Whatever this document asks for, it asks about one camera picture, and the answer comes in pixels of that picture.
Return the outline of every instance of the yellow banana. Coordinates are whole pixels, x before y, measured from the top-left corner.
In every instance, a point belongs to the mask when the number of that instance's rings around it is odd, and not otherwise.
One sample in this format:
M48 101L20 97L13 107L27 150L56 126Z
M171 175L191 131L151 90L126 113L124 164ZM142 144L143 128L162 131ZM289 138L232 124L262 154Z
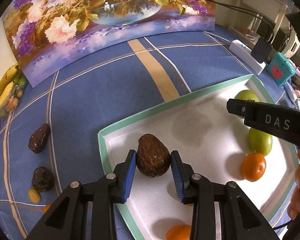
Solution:
M4 106L7 103L7 100L10 98L11 93L13 92L15 86L15 82L11 81L6 88L3 90L1 96L0 96L0 110L2 106Z
M14 79L19 71L19 65L15 64L8 68L3 77L0 80L0 96L3 93L6 86Z

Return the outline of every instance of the green apple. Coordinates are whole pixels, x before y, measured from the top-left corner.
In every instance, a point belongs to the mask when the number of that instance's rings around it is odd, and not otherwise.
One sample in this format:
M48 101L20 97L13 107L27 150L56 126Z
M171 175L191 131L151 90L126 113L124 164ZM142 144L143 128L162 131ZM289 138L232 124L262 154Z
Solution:
M248 133L249 146L252 152L267 156L272 148L272 135L250 128Z
M258 96L256 95L255 92L247 89L247 90L242 90L240 91L235 97L234 99L240 99L240 100L253 100L253 101L256 101L256 102L260 102L259 101L259 98Z

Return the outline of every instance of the white lettering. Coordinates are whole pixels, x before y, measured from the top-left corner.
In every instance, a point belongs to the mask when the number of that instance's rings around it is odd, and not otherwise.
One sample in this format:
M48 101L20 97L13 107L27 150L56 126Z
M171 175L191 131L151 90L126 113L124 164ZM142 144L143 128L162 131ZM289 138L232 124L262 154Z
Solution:
M289 123L289 122L290 122L290 120L288 120L288 119L284 121L284 124L286 125L286 126L284 127L285 130L288 130L288 129L289 129L289 125L287 124L287 123Z
M273 125L278 125L278 127L280 127L280 123L279 123L279 117L277 117L277 119L275 120L274 124Z
M270 122L271 122L271 115L267 114L267 115L266 115L266 123L270 123Z

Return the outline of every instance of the power strip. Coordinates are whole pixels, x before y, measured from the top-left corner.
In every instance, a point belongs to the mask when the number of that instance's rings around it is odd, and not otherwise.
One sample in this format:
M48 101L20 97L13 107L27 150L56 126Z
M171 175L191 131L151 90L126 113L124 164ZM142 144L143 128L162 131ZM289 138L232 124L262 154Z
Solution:
M231 50L240 59L242 59L245 64L247 64L250 68L252 68L256 72L257 75L260 75L260 73L266 67L266 63L265 62L262 62L262 63L257 62L251 56L251 49L249 49L246 45L244 45L239 40L232 41L230 44L229 50Z

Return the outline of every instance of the silver bolt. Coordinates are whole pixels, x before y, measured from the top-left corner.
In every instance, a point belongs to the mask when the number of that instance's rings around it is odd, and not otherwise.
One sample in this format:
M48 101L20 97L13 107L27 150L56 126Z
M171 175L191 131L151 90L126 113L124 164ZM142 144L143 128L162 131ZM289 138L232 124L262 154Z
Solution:
M79 187L79 185L80 185L79 182L73 181L73 182L71 182L70 187L71 187L71 188L76 188L76 187Z
M198 173L195 173L192 175L192 179L199 180L199 179L201 179L201 175Z
M237 187L237 184L234 181L229 181L228 186L232 187L232 188L235 188L235 187Z
M114 179L115 178L115 174L114 173L108 173L106 176L107 179Z

